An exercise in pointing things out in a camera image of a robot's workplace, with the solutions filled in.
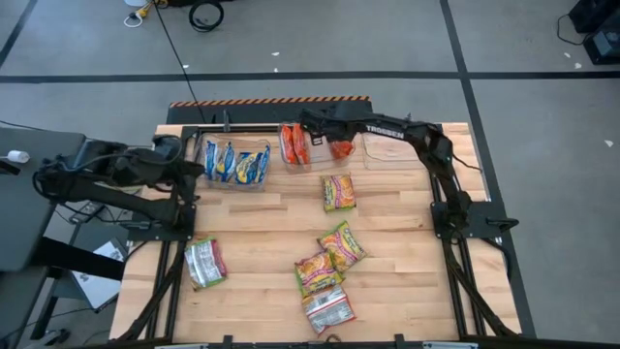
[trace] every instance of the red snack bag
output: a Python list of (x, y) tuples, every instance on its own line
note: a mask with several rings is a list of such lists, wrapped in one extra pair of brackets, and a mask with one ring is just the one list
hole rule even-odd
[(308, 296), (303, 299), (301, 304), (317, 334), (323, 333), (331, 326), (356, 319), (347, 294), (340, 285)]
[(293, 131), (289, 126), (282, 126), (282, 132), (280, 134), (280, 140), (282, 140), (282, 146), (280, 151), (283, 152), (284, 158), (287, 159), (289, 164), (296, 164), (297, 157), (295, 155), (295, 149), (293, 147)]
[(353, 151), (353, 144), (351, 142), (331, 142), (329, 143), (329, 150), (331, 150), (331, 156), (334, 159), (342, 159), (349, 156)]
[(303, 130), (298, 123), (293, 125), (293, 148), (299, 164), (310, 164), (306, 139), (303, 137)]

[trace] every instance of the white cable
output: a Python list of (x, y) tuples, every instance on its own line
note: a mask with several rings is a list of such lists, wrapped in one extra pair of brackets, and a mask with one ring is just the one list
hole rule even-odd
[(142, 16), (140, 16), (140, 14), (135, 13), (136, 14), (136, 18), (138, 19), (138, 24), (129, 24), (127, 23), (127, 20), (131, 19), (130, 16), (127, 16), (127, 18), (125, 18), (125, 20), (123, 21), (123, 24), (125, 24), (126, 27), (128, 28), (138, 28), (139, 26), (142, 25)]

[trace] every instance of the yellow snack bag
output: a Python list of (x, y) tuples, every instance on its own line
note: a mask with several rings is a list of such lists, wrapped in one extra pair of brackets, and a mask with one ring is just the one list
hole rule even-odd
[(366, 257), (366, 251), (353, 238), (347, 221), (343, 221), (333, 231), (317, 238), (317, 241), (322, 248), (329, 251), (336, 270), (340, 272), (344, 272)]
[(320, 252), (295, 263), (294, 273), (303, 297), (344, 281), (344, 277), (334, 267), (329, 252)]
[(321, 177), (325, 191), (325, 212), (336, 209), (351, 209), (356, 206), (356, 196), (353, 192), (351, 177), (344, 175), (327, 175)]

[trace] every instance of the plastic container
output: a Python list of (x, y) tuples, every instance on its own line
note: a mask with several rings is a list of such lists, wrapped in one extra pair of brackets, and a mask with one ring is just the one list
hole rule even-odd
[(284, 141), (282, 140), (282, 129), (286, 127), (293, 128), (293, 123), (281, 123), (278, 127), (278, 140), (280, 142), (280, 155), (282, 156), (282, 161), (284, 162), (285, 168), (290, 174), (300, 174), (300, 173), (309, 173), (313, 171), (327, 170), (338, 167), (344, 167), (349, 164), (349, 160), (351, 159), (351, 155), (356, 152), (356, 143), (351, 142), (353, 149), (349, 153), (349, 155), (344, 156), (342, 158), (336, 159), (334, 158), (329, 142), (325, 137), (322, 137), (319, 140), (315, 140), (312, 142), (312, 138), (310, 134), (307, 132), (303, 133), (303, 137), (306, 141), (308, 155), (310, 157), (309, 164), (294, 164), (291, 163), (285, 154), (284, 151)]
[[(207, 141), (211, 141), (217, 144), (217, 148), (218, 148), (217, 158), (218, 159), (220, 155), (222, 154), (222, 152), (224, 151), (224, 149), (226, 149), (226, 147), (230, 143), (232, 145), (232, 149), (234, 149), (235, 165), (239, 163), (240, 154), (243, 152), (250, 152), (250, 153), (261, 152), (264, 154), (266, 148), (269, 147), (269, 157), (271, 157), (271, 154), (273, 153), (271, 150), (271, 145), (266, 140), (245, 141), (245, 140), (237, 140), (235, 138), (218, 137), (212, 134), (205, 133), (205, 134), (202, 134), (198, 138), (198, 141), (196, 142), (196, 146), (194, 148), (195, 161), (201, 165), (204, 165), (205, 168), (206, 168), (206, 165), (204, 163), (204, 160), (206, 157), (205, 151), (206, 151)], [(237, 191), (263, 191), (264, 186), (267, 182), (267, 176), (269, 172), (269, 161), (267, 162), (267, 167), (264, 171), (263, 180), (260, 182), (252, 182), (252, 183), (247, 183), (247, 184), (238, 183), (236, 181), (235, 172), (232, 173), (231, 178), (228, 181), (222, 181), (219, 175), (216, 175), (215, 179), (211, 180), (207, 178), (206, 174), (201, 175), (199, 177), (199, 180), (203, 180), (209, 188), (228, 189), (228, 190), (237, 190)]]
[(364, 167), (368, 170), (426, 169), (416, 150), (407, 142), (384, 136), (363, 134)]

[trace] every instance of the concrete floor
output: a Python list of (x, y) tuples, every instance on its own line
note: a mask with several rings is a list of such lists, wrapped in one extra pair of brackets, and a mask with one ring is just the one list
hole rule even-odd
[[(584, 72), (583, 48), (555, 37), (575, 0), (449, 0), (470, 72)], [(0, 2), (0, 45), (27, 0)], [(237, 0), (210, 34), (187, 10), (162, 11), (189, 73), (456, 72), (439, 0)], [(122, 25), (121, 0), (39, 0), (0, 76), (178, 74), (155, 13)], [(572, 25), (563, 32), (574, 40)], [(538, 337), (620, 343), (618, 79), (474, 80), (475, 98), (509, 216)], [(369, 95), (376, 111), (469, 121), (458, 79), (200, 81), (199, 100)], [(92, 138), (147, 144), (184, 82), (0, 83), (1, 119)], [(616, 145), (609, 147), (605, 140)], [(67, 236), (54, 218), (50, 235)], [(84, 307), (67, 301), (57, 312)], [(109, 328), (113, 308), (54, 319), (81, 344)], [(94, 342), (106, 338), (105, 334)]]

